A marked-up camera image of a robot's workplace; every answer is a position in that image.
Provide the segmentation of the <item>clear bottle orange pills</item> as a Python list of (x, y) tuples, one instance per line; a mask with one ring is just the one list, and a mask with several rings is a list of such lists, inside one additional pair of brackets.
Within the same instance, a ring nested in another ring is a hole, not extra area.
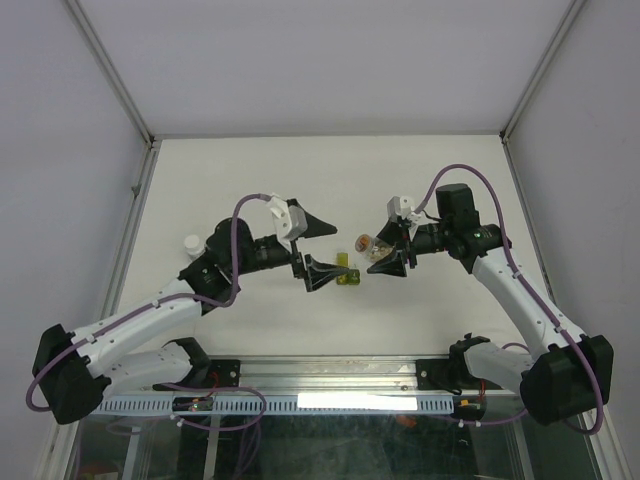
[(394, 248), (392, 246), (385, 244), (374, 236), (369, 236), (371, 239), (370, 248), (362, 253), (358, 252), (356, 249), (355, 250), (364, 258), (366, 258), (370, 263), (376, 263), (386, 258), (393, 252)]

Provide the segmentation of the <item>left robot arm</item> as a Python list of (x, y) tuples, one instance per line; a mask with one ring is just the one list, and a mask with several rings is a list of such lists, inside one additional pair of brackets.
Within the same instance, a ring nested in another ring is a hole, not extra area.
[(27, 407), (50, 412), (66, 425), (113, 396), (143, 387), (201, 387), (210, 362), (196, 339), (170, 340), (155, 351), (140, 352), (139, 347), (215, 309), (231, 307), (242, 275), (288, 266), (307, 291), (319, 290), (348, 270), (302, 254), (297, 242), (336, 232), (336, 226), (308, 213), (295, 199), (241, 198), (191, 263), (141, 305), (73, 331), (60, 324), (48, 328), (35, 355)]

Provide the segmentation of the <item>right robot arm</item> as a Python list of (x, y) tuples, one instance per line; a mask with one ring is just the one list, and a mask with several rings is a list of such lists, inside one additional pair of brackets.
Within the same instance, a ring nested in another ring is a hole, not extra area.
[(517, 394), (541, 425), (589, 410), (601, 415), (611, 388), (609, 341), (587, 335), (527, 280), (503, 228), (482, 224), (468, 185), (445, 185), (435, 194), (438, 215), (426, 224), (411, 198), (389, 200), (378, 238), (390, 250), (369, 273), (404, 277), (419, 256), (445, 252), (491, 293), (527, 350), (467, 334), (450, 346), (444, 366), (428, 372), (430, 382), (456, 395), (480, 381), (493, 383)]

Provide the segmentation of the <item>green pill box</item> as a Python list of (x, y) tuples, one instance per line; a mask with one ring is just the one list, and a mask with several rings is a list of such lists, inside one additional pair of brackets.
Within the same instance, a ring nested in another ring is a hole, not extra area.
[(336, 284), (339, 286), (358, 286), (361, 283), (360, 270), (350, 262), (347, 252), (338, 252), (336, 254), (336, 264), (347, 269), (345, 274), (336, 278)]

